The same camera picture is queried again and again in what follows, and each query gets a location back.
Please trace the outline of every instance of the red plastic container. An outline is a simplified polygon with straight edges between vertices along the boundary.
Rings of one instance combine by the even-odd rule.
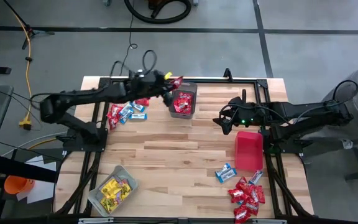
[[[259,133],[239,131],[236,136],[236,169],[256,171],[263,169],[263,137]]]

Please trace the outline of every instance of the orange bucket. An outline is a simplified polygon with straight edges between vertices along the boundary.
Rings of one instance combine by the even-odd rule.
[[[34,180],[10,175],[6,178],[4,189],[8,194],[28,192],[34,187]]]

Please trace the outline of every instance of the wooden table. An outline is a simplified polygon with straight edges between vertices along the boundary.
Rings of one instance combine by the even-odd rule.
[[[82,90],[98,86],[99,77],[84,77]],[[249,179],[252,172],[239,170],[237,177],[220,184],[214,171],[226,162],[234,165],[234,139],[238,131],[256,132],[258,127],[233,128],[225,136],[221,127],[212,122],[218,111],[241,90],[247,90],[247,101],[255,101],[252,85],[198,84],[196,112],[193,119],[172,118],[161,98],[152,98],[146,109],[147,121],[131,122],[111,131],[106,150],[102,153],[98,181],[100,184],[114,169],[123,165],[139,182],[137,192],[121,205],[117,217],[211,217],[232,218],[233,209],[227,190],[233,189],[241,176]],[[284,81],[268,79],[271,101],[288,101]],[[77,106],[75,116],[91,121],[94,105]],[[56,187],[54,208],[59,209],[73,193],[80,179],[84,153],[73,152],[65,161]],[[282,154],[288,188],[306,211],[313,213],[305,171],[299,158]],[[259,218],[272,218],[273,208],[265,169],[259,180],[263,185],[266,204],[259,209]],[[278,189],[280,208],[283,197]],[[84,190],[81,211],[88,189]],[[96,210],[92,215],[98,216]]]

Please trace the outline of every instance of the black hose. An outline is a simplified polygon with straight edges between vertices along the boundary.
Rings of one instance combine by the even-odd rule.
[[[155,17],[158,15],[158,13],[160,12],[160,10],[167,5],[168,3],[174,2],[174,1],[178,1],[178,2],[182,2],[183,4],[186,5],[186,9],[183,13],[181,13],[178,16],[172,17],[172,18],[168,18],[168,19],[156,19]],[[141,14],[139,14],[131,5],[131,3],[129,2],[129,0],[124,0],[125,5],[127,6],[129,12],[131,12],[132,15],[134,15],[136,18],[140,19],[143,22],[149,23],[149,24],[170,24],[173,22],[178,22],[182,19],[184,19],[191,11],[191,2],[190,0],[166,0],[166,1],[162,1],[160,4],[158,4],[156,6],[156,8],[153,10],[153,13],[151,15],[151,18],[145,17]]]

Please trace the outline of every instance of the gray pants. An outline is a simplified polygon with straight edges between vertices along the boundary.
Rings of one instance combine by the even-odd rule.
[[[352,80],[358,84],[358,70],[348,76],[345,80]],[[348,100],[354,95],[355,85],[347,82],[343,83],[337,90],[335,100]],[[333,97],[332,89],[323,101]],[[345,103],[350,114],[354,119],[346,126],[325,126],[318,131],[305,135],[302,139],[310,139],[315,143],[304,148],[305,156],[315,156],[329,151],[344,149],[343,139],[352,141],[353,147],[358,147],[358,93],[355,97]]]

